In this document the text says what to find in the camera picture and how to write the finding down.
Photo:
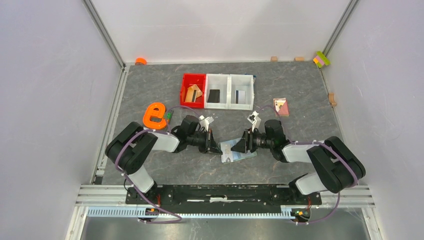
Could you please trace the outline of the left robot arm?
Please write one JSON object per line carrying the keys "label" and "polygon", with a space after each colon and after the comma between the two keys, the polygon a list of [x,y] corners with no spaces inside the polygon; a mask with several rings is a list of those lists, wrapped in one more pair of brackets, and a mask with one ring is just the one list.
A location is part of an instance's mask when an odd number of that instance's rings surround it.
{"label": "left robot arm", "polygon": [[212,117],[187,115],[170,132],[146,128],[133,121],[107,145],[105,155],[139,189],[139,199],[151,204],[157,198],[157,190],[144,167],[150,152],[180,153],[187,146],[194,146],[202,154],[222,155],[209,128],[212,121]]}

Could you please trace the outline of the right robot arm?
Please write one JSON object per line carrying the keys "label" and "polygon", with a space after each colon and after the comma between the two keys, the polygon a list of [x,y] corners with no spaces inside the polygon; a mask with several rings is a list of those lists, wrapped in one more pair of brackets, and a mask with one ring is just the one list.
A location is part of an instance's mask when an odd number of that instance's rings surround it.
{"label": "right robot arm", "polygon": [[314,172],[297,177],[289,184],[288,196],[295,204],[302,204],[315,192],[338,194],[356,186],[366,175],[364,165],[337,136],[323,141],[289,141],[281,121],[276,119],[267,120],[264,129],[264,133],[257,128],[246,129],[231,151],[247,154],[268,149],[279,162],[312,164]]}

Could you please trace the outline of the silver credit card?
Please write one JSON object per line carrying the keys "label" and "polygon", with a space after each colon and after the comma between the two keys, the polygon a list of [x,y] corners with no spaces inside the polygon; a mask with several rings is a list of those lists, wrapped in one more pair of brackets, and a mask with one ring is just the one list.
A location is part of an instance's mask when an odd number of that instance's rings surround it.
{"label": "silver credit card", "polygon": [[227,140],[219,143],[219,147],[222,150],[221,162],[225,163],[233,163],[239,161],[242,156],[240,152],[231,151],[231,147],[237,143],[236,139]]}

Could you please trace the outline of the gold credit card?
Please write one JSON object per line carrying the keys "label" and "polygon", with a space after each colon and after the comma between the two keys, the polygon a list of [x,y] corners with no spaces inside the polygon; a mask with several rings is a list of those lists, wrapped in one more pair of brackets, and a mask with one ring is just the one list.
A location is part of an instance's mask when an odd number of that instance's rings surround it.
{"label": "gold credit card", "polygon": [[201,97],[203,95],[203,92],[201,91],[201,89],[199,88],[199,91],[197,92],[197,98]]}
{"label": "gold credit card", "polygon": [[185,102],[193,103],[198,97],[199,87],[196,84],[189,86],[186,90]]}

